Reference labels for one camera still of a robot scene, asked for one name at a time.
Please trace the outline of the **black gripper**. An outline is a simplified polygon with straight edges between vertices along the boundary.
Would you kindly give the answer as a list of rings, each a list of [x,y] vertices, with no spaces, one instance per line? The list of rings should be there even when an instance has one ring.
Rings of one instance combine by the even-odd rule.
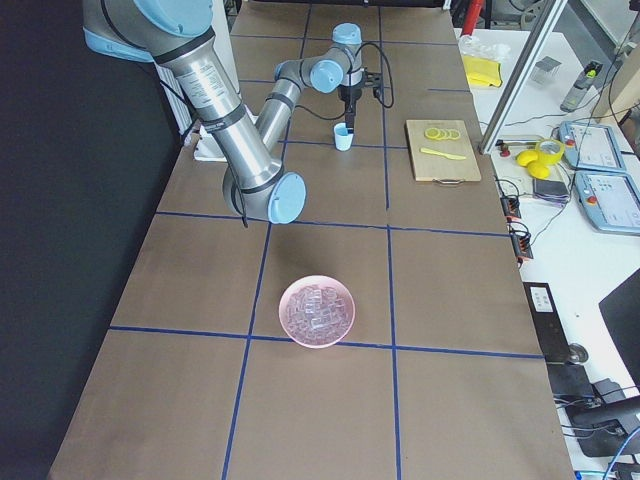
[[[354,134],[357,115],[357,101],[362,97],[361,85],[340,85],[338,89],[339,99],[344,102],[344,131],[345,134]]]

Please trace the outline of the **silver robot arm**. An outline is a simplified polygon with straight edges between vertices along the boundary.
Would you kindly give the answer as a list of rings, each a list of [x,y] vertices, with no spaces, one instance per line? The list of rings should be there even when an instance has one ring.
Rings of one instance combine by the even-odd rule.
[[[103,55],[155,63],[169,69],[219,146],[228,167],[223,196],[244,219],[288,224],[307,196],[303,178],[286,170],[271,150],[302,92],[359,88],[365,70],[358,25],[342,23],[319,56],[279,64],[275,84],[257,118],[251,118],[214,50],[211,1],[85,1],[88,47]]]

